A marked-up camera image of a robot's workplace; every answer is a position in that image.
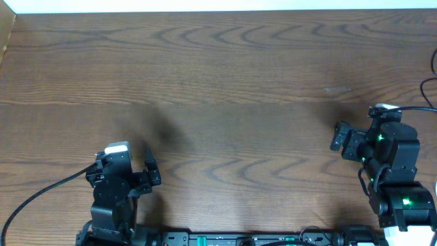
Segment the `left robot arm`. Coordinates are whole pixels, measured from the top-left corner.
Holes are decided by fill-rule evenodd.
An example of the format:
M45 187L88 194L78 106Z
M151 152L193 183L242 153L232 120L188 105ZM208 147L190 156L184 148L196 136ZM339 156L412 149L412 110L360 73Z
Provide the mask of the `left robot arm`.
M76 245L133 245L137 235L137 207L140 196L161 184L156 159L145 149L145 168L134 172L130 150L96 154L86 180L93 191L91 221L76 236Z

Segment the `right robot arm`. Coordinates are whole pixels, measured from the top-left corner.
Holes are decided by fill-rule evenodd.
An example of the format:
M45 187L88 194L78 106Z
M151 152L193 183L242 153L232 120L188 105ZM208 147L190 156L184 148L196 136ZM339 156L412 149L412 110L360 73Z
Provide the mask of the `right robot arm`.
M333 235L333 245L435 245L436 206L415 179L421 145L413 127L374 120L363 130L340 121L330 148L362 164L358 173L369 180L361 186L383 230L378 234L369 226L346 226Z

